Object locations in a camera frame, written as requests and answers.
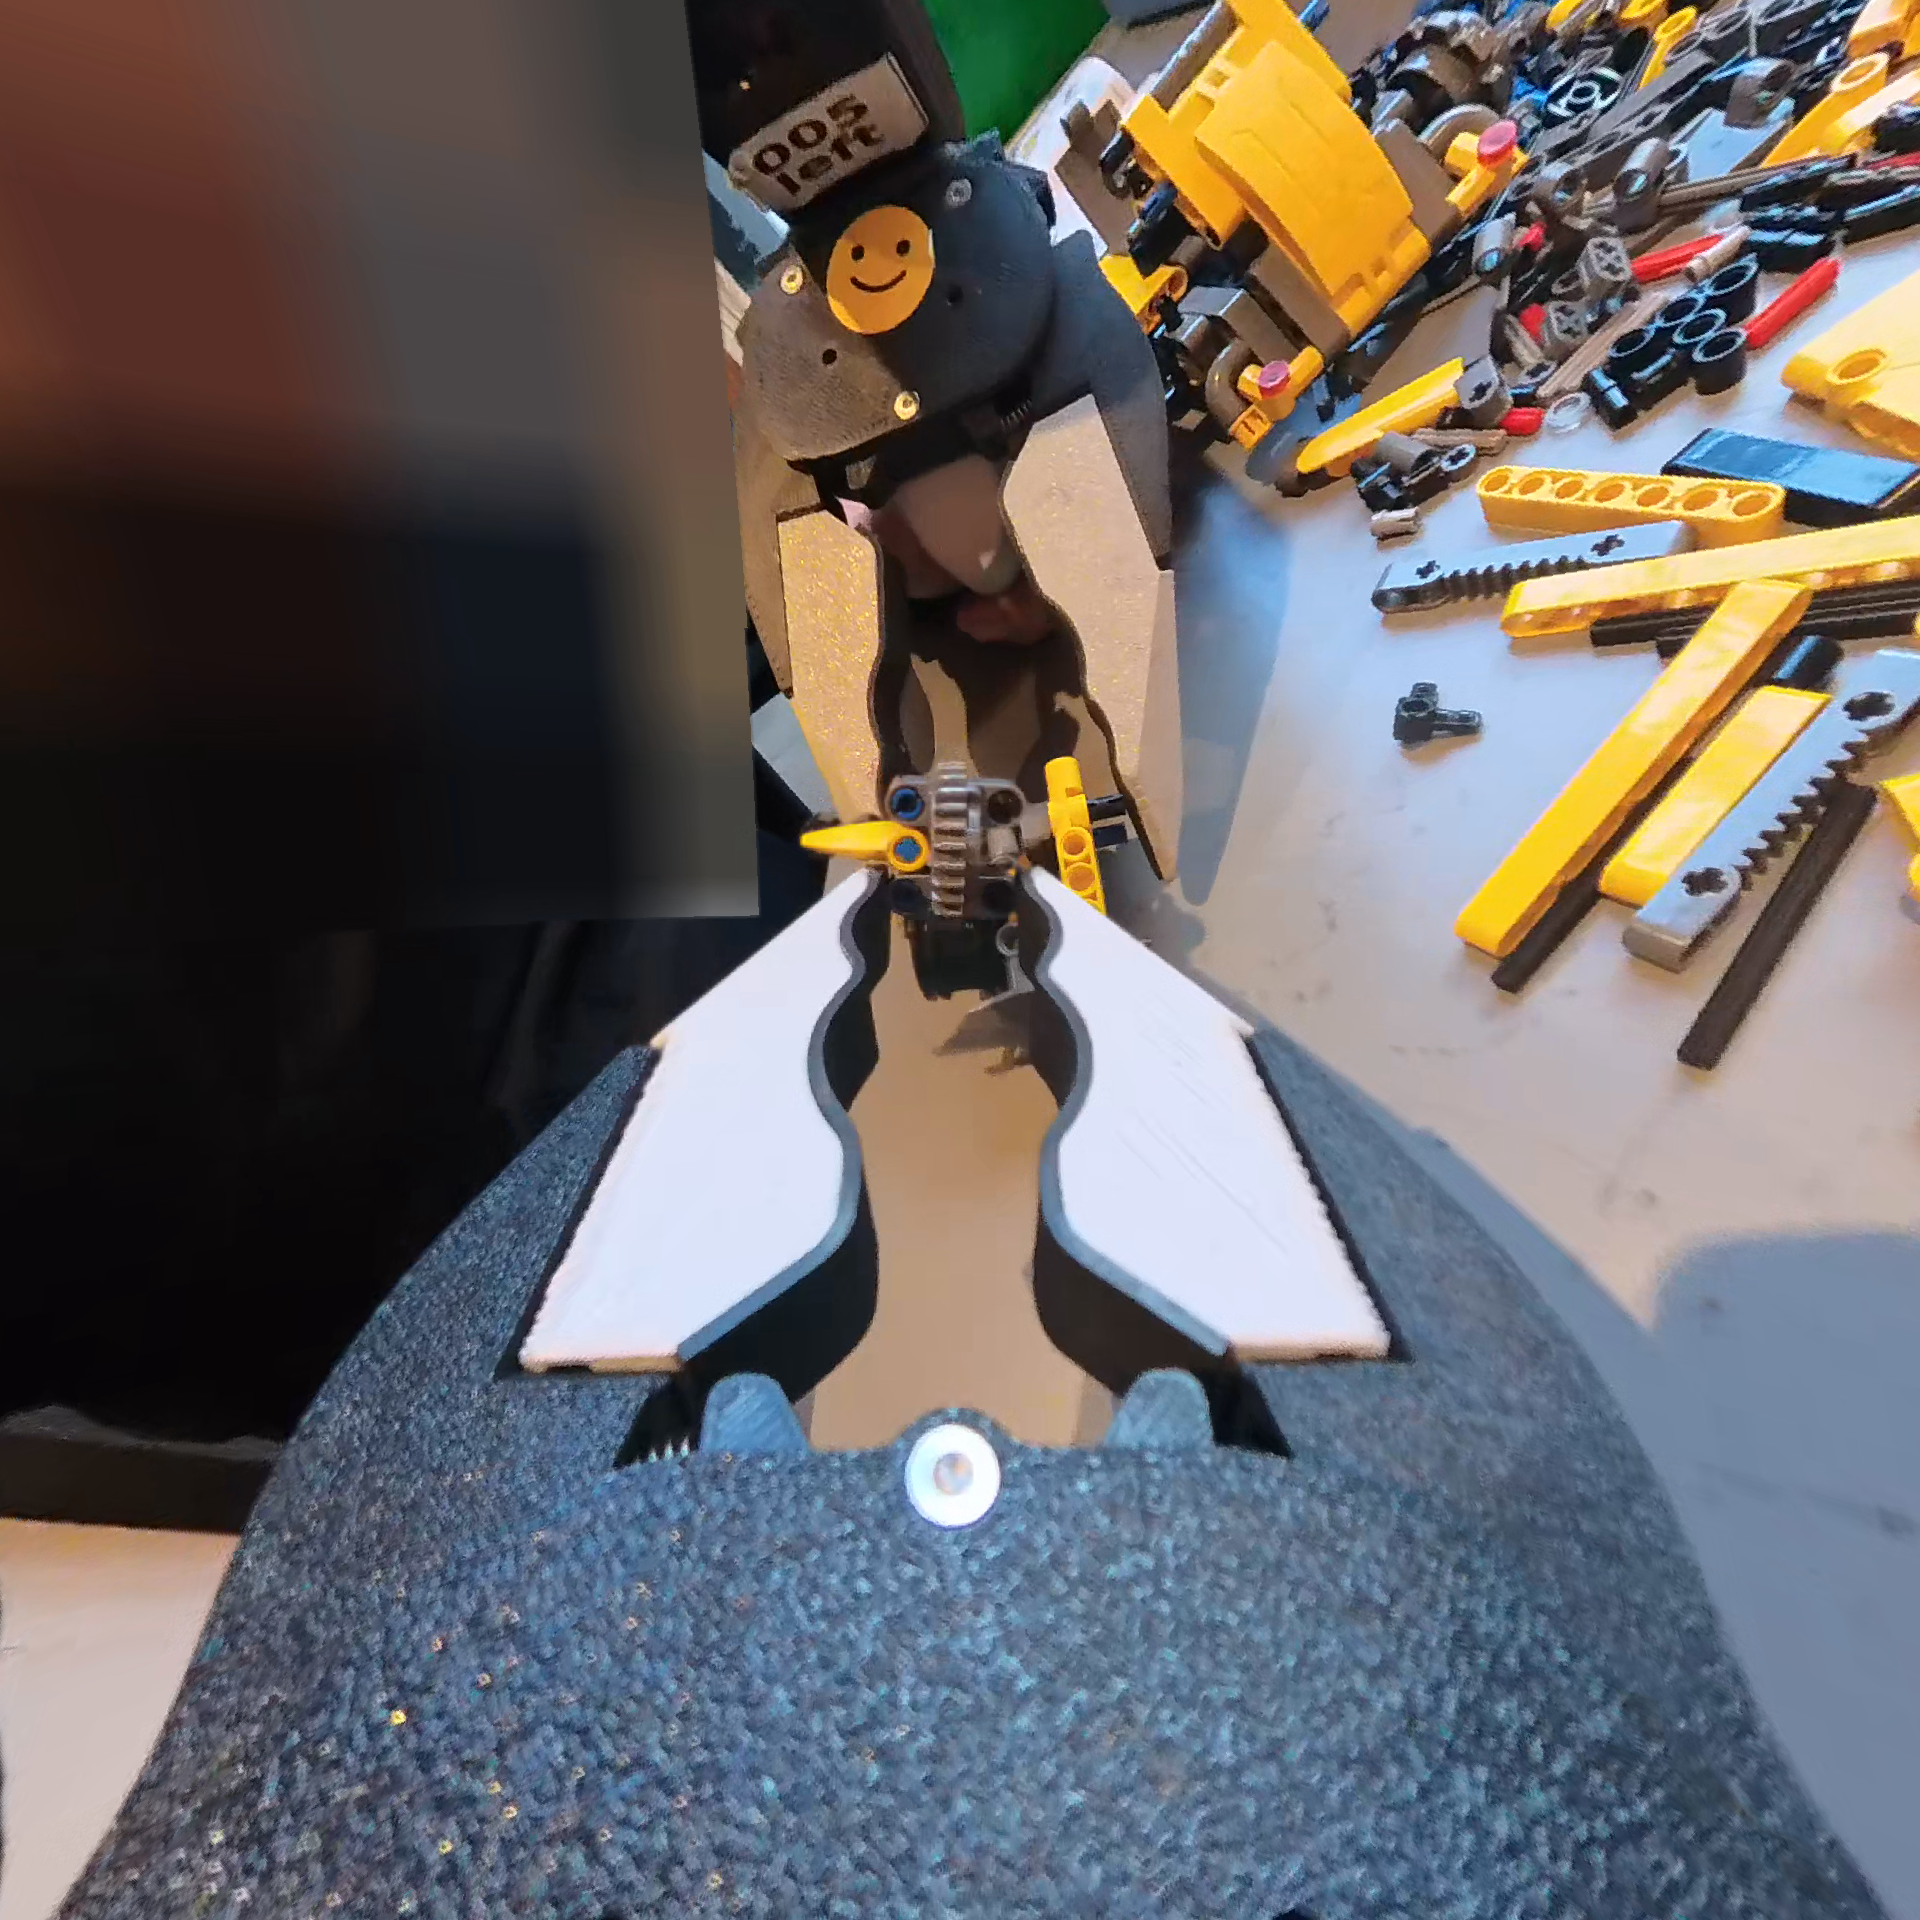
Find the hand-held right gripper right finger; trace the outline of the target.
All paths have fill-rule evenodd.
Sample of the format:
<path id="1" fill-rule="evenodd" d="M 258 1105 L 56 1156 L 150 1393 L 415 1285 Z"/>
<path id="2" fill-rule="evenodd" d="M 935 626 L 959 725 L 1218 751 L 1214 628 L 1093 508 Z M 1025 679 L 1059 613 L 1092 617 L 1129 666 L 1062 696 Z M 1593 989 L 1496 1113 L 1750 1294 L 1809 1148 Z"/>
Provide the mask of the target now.
<path id="1" fill-rule="evenodd" d="M 1334 1228 L 1254 1030 L 1039 871 L 1028 974 L 1065 1023 L 1039 1213 L 1063 1252 L 1236 1362 L 1375 1360 L 1388 1326 Z"/>

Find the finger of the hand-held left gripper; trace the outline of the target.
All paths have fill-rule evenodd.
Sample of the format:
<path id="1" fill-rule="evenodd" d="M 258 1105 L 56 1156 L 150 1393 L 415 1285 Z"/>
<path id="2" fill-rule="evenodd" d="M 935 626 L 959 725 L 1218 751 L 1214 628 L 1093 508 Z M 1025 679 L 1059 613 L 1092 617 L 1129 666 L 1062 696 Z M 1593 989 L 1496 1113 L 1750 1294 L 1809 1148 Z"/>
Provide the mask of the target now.
<path id="1" fill-rule="evenodd" d="M 1034 587 L 1075 638 L 1115 791 L 1153 873 L 1172 882 L 1186 800 L 1175 580 L 1153 557 L 1092 396 L 1030 428 L 1002 514 Z"/>
<path id="2" fill-rule="evenodd" d="M 863 506 L 778 529 L 788 699 L 842 822 L 880 812 L 890 781 L 928 767 L 933 719 L 909 650 L 900 574 Z"/>

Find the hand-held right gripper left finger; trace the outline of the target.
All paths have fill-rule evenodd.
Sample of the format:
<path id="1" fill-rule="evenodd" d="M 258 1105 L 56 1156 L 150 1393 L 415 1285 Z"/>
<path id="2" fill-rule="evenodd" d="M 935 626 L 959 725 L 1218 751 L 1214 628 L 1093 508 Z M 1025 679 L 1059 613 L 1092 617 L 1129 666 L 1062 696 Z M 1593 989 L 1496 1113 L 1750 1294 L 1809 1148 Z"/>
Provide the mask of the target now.
<path id="1" fill-rule="evenodd" d="M 859 1163 L 826 1047 L 877 905 L 875 877 L 847 877 L 651 1039 L 524 1373 L 684 1370 L 840 1250 Z"/>

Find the grey gear brick assembly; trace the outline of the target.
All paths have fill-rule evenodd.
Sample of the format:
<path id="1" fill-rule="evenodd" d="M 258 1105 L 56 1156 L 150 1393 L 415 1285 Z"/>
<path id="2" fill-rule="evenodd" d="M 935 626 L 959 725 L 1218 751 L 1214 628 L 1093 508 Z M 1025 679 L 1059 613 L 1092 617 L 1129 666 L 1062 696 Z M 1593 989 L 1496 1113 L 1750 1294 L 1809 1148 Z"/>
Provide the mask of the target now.
<path id="1" fill-rule="evenodd" d="M 1016 910 L 1025 809 L 1017 783 L 940 763 L 892 781 L 874 818 L 809 828 L 799 845 L 875 868 L 887 909 L 912 923 L 996 924 Z"/>

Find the yellow black wheel brick assembly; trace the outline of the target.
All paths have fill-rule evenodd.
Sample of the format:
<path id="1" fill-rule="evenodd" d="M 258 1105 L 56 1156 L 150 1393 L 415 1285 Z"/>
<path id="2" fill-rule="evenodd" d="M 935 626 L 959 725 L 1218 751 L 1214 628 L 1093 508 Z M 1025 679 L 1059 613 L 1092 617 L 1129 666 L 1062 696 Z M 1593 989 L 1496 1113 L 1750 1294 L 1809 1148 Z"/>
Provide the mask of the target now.
<path id="1" fill-rule="evenodd" d="M 1079 763 L 1071 757 L 1050 760 L 1044 781 L 1046 800 L 1028 800 L 1019 821 L 1019 875 L 1036 852 L 1047 852 L 1062 885 L 1085 905 L 1104 910 L 1097 856 L 1126 842 L 1128 807 L 1119 796 L 1087 796 Z M 1009 966 L 1017 954 L 1019 875 L 1016 910 L 1003 923 L 912 923 L 893 915 L 924 998 L 1002 996 L 1007 990 Z"/>

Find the grey desk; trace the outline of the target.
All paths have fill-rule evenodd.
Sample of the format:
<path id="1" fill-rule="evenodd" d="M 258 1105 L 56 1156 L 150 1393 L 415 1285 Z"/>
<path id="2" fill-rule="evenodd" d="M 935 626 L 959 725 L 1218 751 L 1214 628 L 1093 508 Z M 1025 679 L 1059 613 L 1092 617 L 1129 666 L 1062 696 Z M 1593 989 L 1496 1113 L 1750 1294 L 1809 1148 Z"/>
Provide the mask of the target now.
<path id="1" fill-rule="evenodd" d="M 1763 1715 L 1915 1917 L 1915 917 L 1878 810 L 1714 1073 L 1675 1062 L 1763 892 L 1688 973 L 1602 903 L 1517 996 L 1460 909 L 1657 663 L 1381 622 L 1348 489 L 1182 477 L 1178 888 L 1140 938 L 1358 1091 L 1586 1346 L 1666 1478 Z M 1403 748 L 1433 682 L 1477 737 Z"/>

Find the person's left hand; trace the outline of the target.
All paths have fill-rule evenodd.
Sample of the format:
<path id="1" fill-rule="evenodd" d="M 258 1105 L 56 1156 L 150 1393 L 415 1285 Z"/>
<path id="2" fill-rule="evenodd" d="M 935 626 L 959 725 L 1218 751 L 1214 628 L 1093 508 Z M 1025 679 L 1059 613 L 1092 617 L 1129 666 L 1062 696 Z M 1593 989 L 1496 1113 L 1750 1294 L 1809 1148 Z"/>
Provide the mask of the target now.
<path id="1" fill-rule="evenodd" d="M 874 508 L 844 498 L 844 521 L 867 535 L 901 568 L 905 596 L 912 602 L 950 604 L 955 628 L 980 644 L 1032 646 L 1058 626 L 1058 617 L 1032 580 L 1014 568 L 1014 580 L 1000 591 L 977 591 L 933 558 L 896 506 Z"/>

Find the green storage bin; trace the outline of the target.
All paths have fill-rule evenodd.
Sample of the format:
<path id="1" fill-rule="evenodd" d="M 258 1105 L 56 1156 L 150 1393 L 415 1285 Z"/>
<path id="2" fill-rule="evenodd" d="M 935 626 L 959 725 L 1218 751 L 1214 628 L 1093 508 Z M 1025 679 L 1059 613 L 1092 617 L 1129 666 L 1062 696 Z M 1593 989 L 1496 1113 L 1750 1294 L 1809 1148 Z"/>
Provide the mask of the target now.
<path id="1" fill-rule="evenodd" d="M 1107 27 L 1101 3 L 924 4 L 966 134 L 1016 134 Z"/>

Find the person's dark clothed body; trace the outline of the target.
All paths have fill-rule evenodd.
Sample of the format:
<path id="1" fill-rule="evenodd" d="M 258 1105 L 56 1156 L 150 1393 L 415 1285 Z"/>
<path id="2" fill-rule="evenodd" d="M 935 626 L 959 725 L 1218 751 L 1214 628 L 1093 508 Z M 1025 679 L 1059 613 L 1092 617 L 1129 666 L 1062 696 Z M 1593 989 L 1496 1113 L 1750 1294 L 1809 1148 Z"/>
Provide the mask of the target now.
<path id="1" fill-rule="evenodd" d="M 402 1273 L 613 1062 L 610 1140 L 651 1040 L 828 894 L 776 852 L 755 920 L 453 930 L 3 934 L 3 1418 L 62 1408 L 172 1442 L 284 1439 Z M 845 1110 L 874 1067 L 861 989 L 828 1024 Z M 586 1198 L 562 1198 L 517 1349 Z M 690 1367 L 821 1381 L 874 1312 L 859 1221 Z"/>

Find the yellow toy vehicle partly built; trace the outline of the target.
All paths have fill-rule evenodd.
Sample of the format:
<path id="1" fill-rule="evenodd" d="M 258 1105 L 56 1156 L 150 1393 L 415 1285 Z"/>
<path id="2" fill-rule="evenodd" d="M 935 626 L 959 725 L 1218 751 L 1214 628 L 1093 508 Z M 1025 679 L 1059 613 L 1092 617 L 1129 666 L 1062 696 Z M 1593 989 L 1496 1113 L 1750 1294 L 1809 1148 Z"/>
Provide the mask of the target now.
<path id="1" fill-rule="evenodd" d="M 1243 452 L 1281 432 L 1524 164 L 1510 39 L 1432 12 L 1348 77 L 1280 3 L 1212 4 L 1058 162 L 1173 395 Z"/>

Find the grey toothed rack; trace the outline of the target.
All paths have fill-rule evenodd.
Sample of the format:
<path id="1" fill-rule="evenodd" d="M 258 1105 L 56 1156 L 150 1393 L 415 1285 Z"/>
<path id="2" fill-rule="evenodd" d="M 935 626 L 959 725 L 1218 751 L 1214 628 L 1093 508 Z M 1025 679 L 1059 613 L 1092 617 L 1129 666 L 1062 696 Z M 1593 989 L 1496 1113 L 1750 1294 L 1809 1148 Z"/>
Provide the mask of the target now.
<path id="1" fill-rule="evenodd" d="M 1679 971 L 1733 913 L 1748 882 L 1819 818 L 1837 787 L 1915 710 L 1914 649 L 1886 646 L 1844 661 L 1826 709 L 1623 926 L 1622 947 L 1645 965 Z"/>
<path id="2" fill-rule="evenodd" d="M 1505 543 L 1472 553 L 1407 557 L 1389 563 L 1370 593 L 1381 615 L 1426 613 L 1499 599 L 1511 588 L 1596 566 L 1670 560 L 1692 553 L 1694 535 L 1679 521 L 1546 541 Z"/>

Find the long yellow holed beam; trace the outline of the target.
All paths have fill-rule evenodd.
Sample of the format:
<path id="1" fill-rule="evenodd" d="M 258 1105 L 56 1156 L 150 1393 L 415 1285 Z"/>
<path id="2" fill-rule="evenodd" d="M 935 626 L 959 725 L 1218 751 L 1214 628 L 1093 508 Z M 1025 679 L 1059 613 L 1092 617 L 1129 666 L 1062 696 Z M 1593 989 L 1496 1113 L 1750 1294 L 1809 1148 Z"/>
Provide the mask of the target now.
<path id="1" fill-rule="evenodd" d="M 1809 601 L 1812 588 L 1791 582 L 1733 588 L 1460 909 L 1454 934 L 1483 954 L 1511 954 L 1751 682 Z"/>

